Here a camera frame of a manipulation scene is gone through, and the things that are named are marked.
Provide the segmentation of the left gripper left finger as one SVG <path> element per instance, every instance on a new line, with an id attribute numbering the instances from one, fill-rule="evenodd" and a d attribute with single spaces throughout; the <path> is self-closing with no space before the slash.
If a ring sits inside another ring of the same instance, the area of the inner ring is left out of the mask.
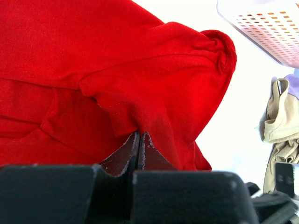
<path id="1" fill-rule="evenodd" d="M 132 205 L 140 135 L 95 165 L 9 165 L 0 169 L 3 224 L 122 224 Z"/>

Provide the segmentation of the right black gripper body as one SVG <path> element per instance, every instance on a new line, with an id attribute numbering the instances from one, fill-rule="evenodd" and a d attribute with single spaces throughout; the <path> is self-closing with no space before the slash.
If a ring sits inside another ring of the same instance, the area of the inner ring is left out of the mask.
<path id="1" fill-rule="evenodd" d="M 274 190 L 252 198 L 261 224 L 299 222 L 299 165 L 278 162 L 274 166 Z"/>

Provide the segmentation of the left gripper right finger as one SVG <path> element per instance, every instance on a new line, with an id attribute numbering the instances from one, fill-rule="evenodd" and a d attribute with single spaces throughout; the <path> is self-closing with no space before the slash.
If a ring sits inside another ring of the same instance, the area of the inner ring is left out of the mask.
<path id="1" fill-rule="evenodd" d="M 223 171 L 177 171 L 154 147 L 140 140 L 133 173 L 134 224 L 257 224 L 241 178 Z"/>

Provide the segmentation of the red t-shirt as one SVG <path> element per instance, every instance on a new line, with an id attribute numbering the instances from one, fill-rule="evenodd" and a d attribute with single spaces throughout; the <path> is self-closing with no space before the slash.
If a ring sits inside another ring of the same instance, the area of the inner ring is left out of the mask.
<path id="1" fill-rule="evenodd" d="M 235 66 L 225 33 L 130 0 L 3 0 L 0 163 L 95 164 L 139 131 L 176 169 L 211 170 L 195 141 Z"/>

